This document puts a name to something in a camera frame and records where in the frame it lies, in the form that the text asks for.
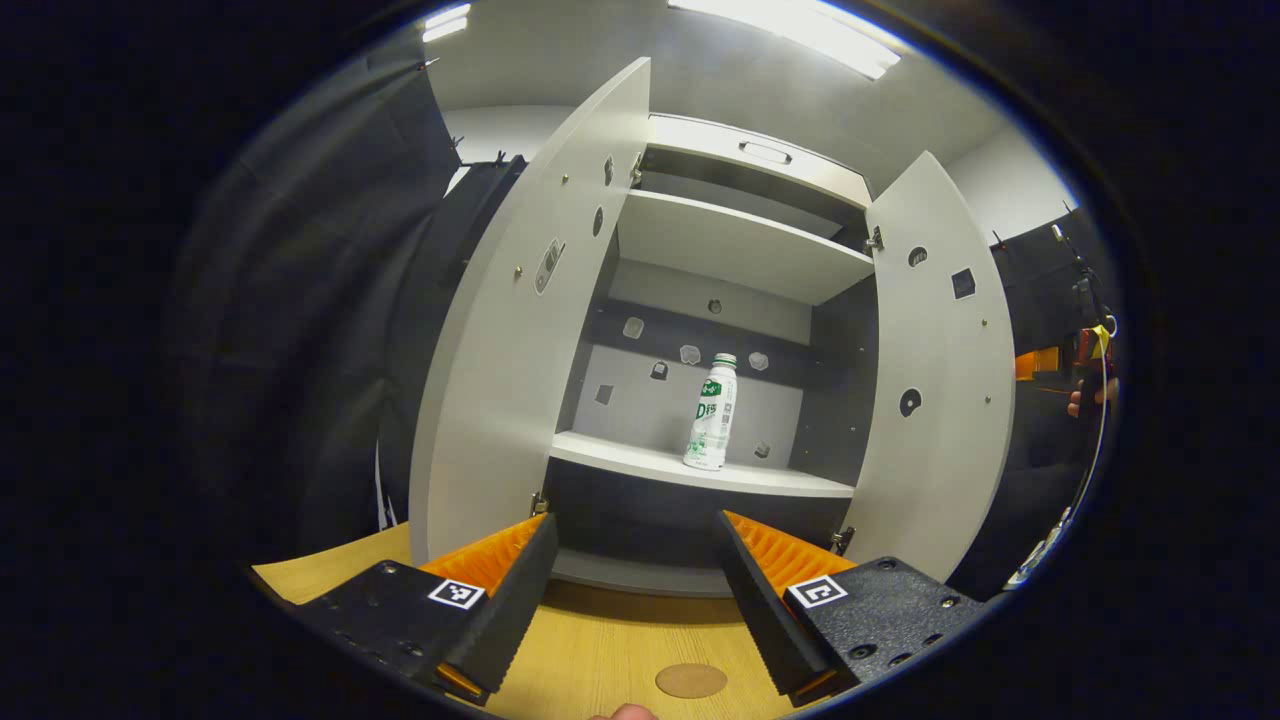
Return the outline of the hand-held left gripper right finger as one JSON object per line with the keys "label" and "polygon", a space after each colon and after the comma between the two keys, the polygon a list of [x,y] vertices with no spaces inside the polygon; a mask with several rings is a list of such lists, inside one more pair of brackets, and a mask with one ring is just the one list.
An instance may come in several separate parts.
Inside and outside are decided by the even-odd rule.
{"label": "hand-held left gripper right finger", "polygon": [[796,707],[910,667],[986,610],[893,556],[855,564],[728,510],[717,528],[733,601]]}

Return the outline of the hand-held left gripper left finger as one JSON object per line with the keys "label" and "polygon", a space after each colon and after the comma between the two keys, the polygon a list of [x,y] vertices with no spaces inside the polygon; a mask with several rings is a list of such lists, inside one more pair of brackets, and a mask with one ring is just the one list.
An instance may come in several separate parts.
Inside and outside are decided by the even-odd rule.
{"label": "hand-held left gripper left finger", "polygon": [[484,706],[515,661],[558,550],[556,516],[540,512],[420,568],[379,560],[287,611],[383,674]]}

